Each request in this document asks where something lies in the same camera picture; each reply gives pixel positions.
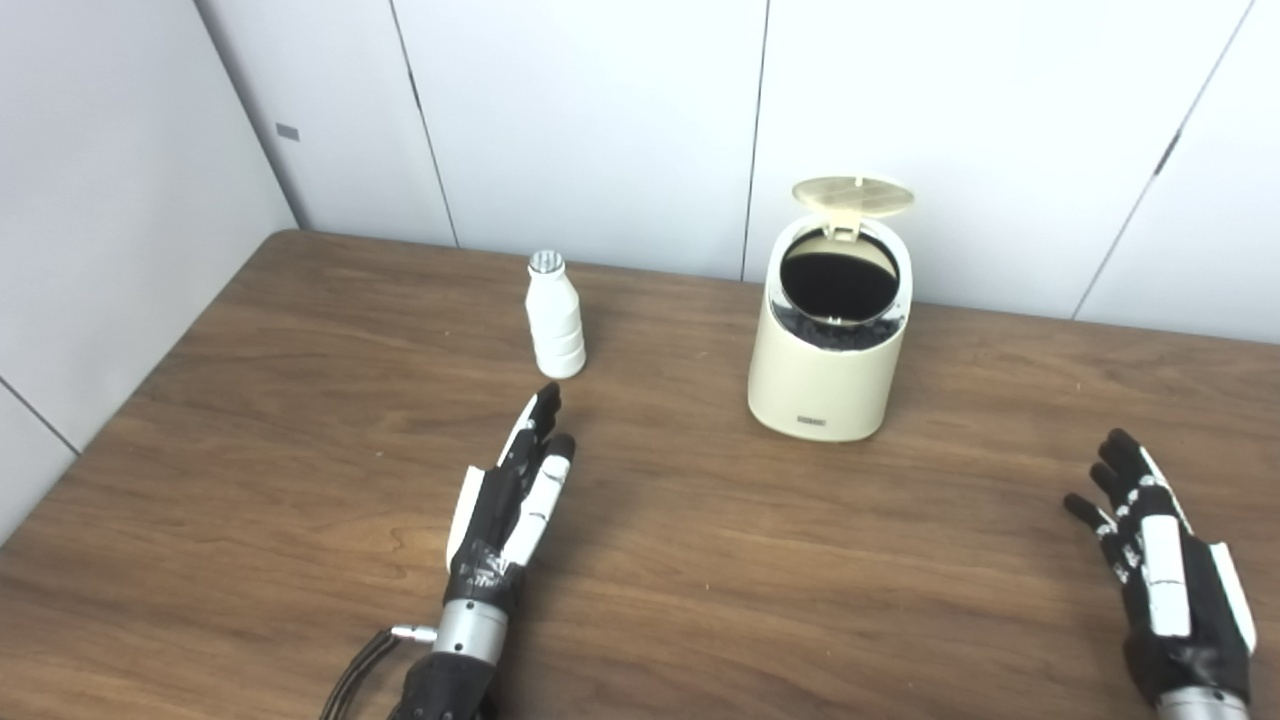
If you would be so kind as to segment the white and black right hand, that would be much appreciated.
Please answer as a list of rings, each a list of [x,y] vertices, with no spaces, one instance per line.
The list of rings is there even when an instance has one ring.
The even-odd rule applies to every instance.
[[[1070,493],[1120,584],[1132,683],[1160,719],[1248,719],[1257,629],[1230,548],[1196,534],[1148,448],[1107,433],[1091,479],[1108,509]]]

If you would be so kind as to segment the white and black left hand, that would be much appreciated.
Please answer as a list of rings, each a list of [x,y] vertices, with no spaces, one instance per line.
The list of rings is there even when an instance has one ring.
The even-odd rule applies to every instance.
[[[493,468],[467,469],[445,547],[443,603],[474,601],[512,614],[529,565],[570,475],[576,441],[556,432],[561,386],[543,386],[512,427]]]

